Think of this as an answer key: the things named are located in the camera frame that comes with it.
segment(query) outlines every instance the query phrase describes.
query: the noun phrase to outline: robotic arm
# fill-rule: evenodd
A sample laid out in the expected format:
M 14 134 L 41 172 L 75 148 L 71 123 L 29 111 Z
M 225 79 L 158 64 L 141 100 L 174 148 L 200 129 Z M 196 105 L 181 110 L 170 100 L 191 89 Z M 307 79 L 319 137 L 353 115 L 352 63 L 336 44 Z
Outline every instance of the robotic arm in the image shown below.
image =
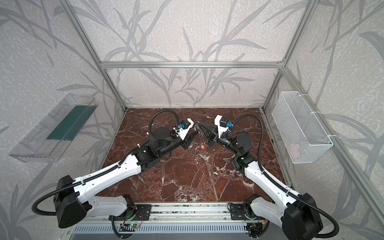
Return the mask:
M 257 157 L 250 153 L 253 144 L 248 133 L 239 132 L 233 137 L 229 136 L 232 126 L 243 117 L 257 118 L 261 124 L 262 136 Z M 264 126 L 259 117 L 254 114 L 246 114 L 230 123 L 228 118 L 217 115 L 215 124 L 200 123 L 199 127 L 207 136 L 209 146 L 212 147 L 218 143 L 233 152 L 235 154 L 231 159 L 233 167 L 259 185 L 273 199 L 273 202 L 268 202 L 256 194 L 246 199 L 244 212 L 249 219 L 255 219 L 257 216 L 268 219 L 281 227 L 290 240 L 329 238 L 338 233 L 337 222 L 317 208 L 315 200 L 309 194 L 300 195 L 263 168 L 260 158 Z M 332 232 L 318 234 L 323 229 L 319 214 L 324 215 L 334 224 Z
M 159 127 L 152 132 L 154 118 L 163 112 L 171 112 L 176 117 L 177 125 L 171 131 L 165 127 Z M 130 197 L 97 197 L 95 195 L 125 178 L 155 166 L 163 156 L 177 147 L 182 146 L 187 149 L 197 134 L 197 132 L 188 134 L 193 125 L 194 122 L 190 118 L 179 122 L 179 117 L 171 109 L 160 110 L 150 120 L 148 140 L 144 144 L 138 144 L 138 147 L 129 151 L 121 161 L 94 173 L 75 179 L 69 175 L 62 177 L 58 181 L 56 190 L 38 199 L 32 205 L 32 211 L 40 215 L 57 216 L 60 228 L 70 227 L 85 217 L 121 215 L 132 205 Z M 40 210 L 38 204 L 51 196 L 54 196 L 56 211 Z

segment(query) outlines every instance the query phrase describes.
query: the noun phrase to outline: leaf pattern wallpaper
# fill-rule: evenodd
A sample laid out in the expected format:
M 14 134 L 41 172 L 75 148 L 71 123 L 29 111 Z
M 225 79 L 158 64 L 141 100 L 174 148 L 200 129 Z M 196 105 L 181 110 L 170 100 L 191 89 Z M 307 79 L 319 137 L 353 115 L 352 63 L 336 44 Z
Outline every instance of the leaf pattern wallpaper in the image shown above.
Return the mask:
M 281 61 L 307 5 L 306 0 L 71 3 L 102 61 Z M 259 107 L 277 69 L 108 73 L 130 107 Z
M 0 239 L 54 239 L 56 217 L 31 204 L 59 178 L 94 172 L 103 164 L 124 115 L 59 3 L 0 2 Z M 57 163 L 23 163 L 8 156 L 68 93 L 98 105 Z M 53 210 L 51 201 L 41 208 Z
M 319 4 L 288 63 L 382 197 L 383 21 L 384 1 Z M 295 188 L 314 196 L 339 221 L 339 239 L 384 239 L 384 230 L 331 149 L 312 164 L 292 164 L 270 115 L 280 91 L 292 91 L 284 78 L 266 112 Z

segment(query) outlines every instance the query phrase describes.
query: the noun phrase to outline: mesh basket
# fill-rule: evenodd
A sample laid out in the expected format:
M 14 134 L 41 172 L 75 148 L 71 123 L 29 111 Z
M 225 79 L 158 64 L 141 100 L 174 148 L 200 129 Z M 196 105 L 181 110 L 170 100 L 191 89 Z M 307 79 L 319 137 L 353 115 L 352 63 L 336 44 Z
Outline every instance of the mesh basket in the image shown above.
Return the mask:
M 333 142 L 297 91 L 281 92 L 272 117 L 293 163 L 311 163 Z

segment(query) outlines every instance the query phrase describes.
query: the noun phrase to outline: marble surface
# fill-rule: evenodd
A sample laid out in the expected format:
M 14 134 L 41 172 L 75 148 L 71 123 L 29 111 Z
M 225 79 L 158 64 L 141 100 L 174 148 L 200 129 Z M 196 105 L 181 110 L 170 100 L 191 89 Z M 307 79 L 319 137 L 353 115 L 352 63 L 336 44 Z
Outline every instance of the marble surface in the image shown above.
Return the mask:
M 146 140 L 149 119 L 159 109 L 128 109 L 112 148 L 103 165 L 106 167 L 119 161 L 130 149 Z M 254 113 L 261 117 L 258 108 L 183 108 L 174 109 L 180 120 L 191 118 L 193 121 L 212 123 L 220 114 L 234 121 L 237 117 Z M 158 115 L 152 129 L 176 125 L 170 113 Z M 254 118 L 244 118 L 236 124 L 232 133 L 247 131 L 253 139 L 252 154 L 257 155 L 260 140 L 260 126 Z M 182 147 L 172 152 L 170 159 L 163 158 L 161 163 L 138 175 L 124 179 L 103 190 L 98 196 L 131 195 L 135 202 L 175 202 L 175 201 L 242 201 L 257 193 L 271 201 L 270 197 L 250 179 L 234 170 L 230 159 L 234 156 L 219 145 L 205 149 L 200 147 L 205 136 L 197 135 L 188 150 Z M 269 135 L 265 133 L 262 148 L 262 163 L 273 175 L 284 181 L 277 162 Z

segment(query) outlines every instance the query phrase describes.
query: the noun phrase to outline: wallpaper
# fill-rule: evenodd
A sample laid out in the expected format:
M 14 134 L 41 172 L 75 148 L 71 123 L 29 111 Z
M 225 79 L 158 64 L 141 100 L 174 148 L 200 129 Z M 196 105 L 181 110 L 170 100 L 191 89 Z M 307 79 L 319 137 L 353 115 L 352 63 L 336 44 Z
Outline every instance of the wallpaper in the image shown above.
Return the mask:
M 384 239 L 384 229 L 368 207 L 352 179 L 345 172 L 333 149 L 329 149 L 315 162 L 293 164 L 272 117 L 273 108 L 281 91 L 293 91 L 288 81 L 282 77 L 265 112 L 275 142 L 281 152 L 279 156 L 285 163 L 288 174 L 296 191 L 308 193 L 319 208 L 334 217 L 340 226 L 340 232 L 332 239 L 338 240 L 380 240 Z M 330 232 L 333 225 L 321 216 L 324 229 Z
M 102 61 L 281 61 L 307 0 L 71 0 Z
M 61 177 L 98 169 L 124 114 L 58 5 L 0 2 L 0 239 L 54 239 L 56 217 L 34 214 L 31 204 Z M 60 160 L 8 156 L 68 93 L 94 96 L 98 107 Z M 41 208 L 54 210 L 52 200 Z
M 276 74 L 274 68 L 109 69 L 132 107 L 261 107 Z
M 288 67 L 384 197 L 384 1 L 319 5 Z

